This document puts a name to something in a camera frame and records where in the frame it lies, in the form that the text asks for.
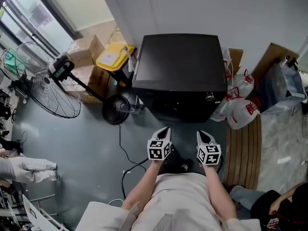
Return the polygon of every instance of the trash bin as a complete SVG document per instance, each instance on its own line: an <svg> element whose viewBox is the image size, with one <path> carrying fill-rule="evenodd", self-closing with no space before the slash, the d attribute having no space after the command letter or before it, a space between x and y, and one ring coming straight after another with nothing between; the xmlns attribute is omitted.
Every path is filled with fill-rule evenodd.
<svg viewBox="0 0 308 231"><path fill-rule="evenodd" d="M134 72L128 71L128 56L124 47L127 47L130 55L136 51L136 47L119 43L110 42L107 48L96 59L96 65L105 69L122 86L131 86Z"/></svg>

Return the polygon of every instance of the plastic jug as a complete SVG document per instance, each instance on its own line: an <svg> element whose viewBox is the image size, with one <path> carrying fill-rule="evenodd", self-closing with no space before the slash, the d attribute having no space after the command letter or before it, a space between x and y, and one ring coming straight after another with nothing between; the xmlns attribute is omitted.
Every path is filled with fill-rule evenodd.
<svg viewBox="0 0 308 231"><path fill-rule="evenodd" d="M240 98L245 99L254 88L255 80L248 74L247 69L244 74L236 75L233 79L233 86L239 88Z"/></svg>
<svg viewBox="0 0 308 231"><path fill-rule="evenodd" d="M227 121L232 129L240 129L252 122L260 114L258 108L261 104L258 99L254 102L249 100L237 99L236 105L231 114L227 116Z"/></svg>
<svg viewBox="0 0 308 231"><path fill-rule="evenodd" d="M237 87L227 92L224 99L211 115L210 119L214 121L223 121L228 115L231 114L236 105L236 99L239 98L239 89Z"/></svg>

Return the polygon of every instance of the person's hand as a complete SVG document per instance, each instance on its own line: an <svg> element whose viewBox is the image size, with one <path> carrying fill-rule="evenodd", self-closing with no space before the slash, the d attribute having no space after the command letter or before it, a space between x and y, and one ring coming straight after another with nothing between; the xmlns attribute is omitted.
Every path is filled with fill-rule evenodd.
<svg viewBox="0 0 308 231"><path fill-rule="evenodd" d="M6 150L4 148L0 149L0 157L6 158Z"/></svg>
<svg viewBox="0 0 308 231"><path fill-rule="evenodd" d="M280 204L281 204L281 201L279 199L276 199L270 206L269 215L273 215L274 211L278 212Z"/></svg>

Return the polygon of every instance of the gray jeans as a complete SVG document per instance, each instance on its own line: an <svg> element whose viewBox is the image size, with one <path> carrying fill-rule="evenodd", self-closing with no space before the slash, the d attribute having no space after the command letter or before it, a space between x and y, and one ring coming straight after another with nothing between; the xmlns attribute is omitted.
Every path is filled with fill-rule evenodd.
<svg viewBox="0 0 308 231"><path fill-rule="evenodd" d="M252 205L261 197L265 192L249 190L242 186L233 187L230 192L230 197L240 206L236 209L237 218L239 220L250 219L250 210Z"/></svg>

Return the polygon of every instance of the beige shirt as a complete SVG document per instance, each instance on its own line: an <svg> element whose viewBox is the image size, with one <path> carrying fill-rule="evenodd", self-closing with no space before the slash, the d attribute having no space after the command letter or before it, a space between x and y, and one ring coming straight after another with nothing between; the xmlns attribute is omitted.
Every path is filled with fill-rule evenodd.
<svg viewBox="0 0 308 231"><path fill-rule="evenodd" d="M220 221L209 200L206 177L164 174L157 177L152 198L139 214L91 202L76 231L261 231L259 220Z"/></svg>

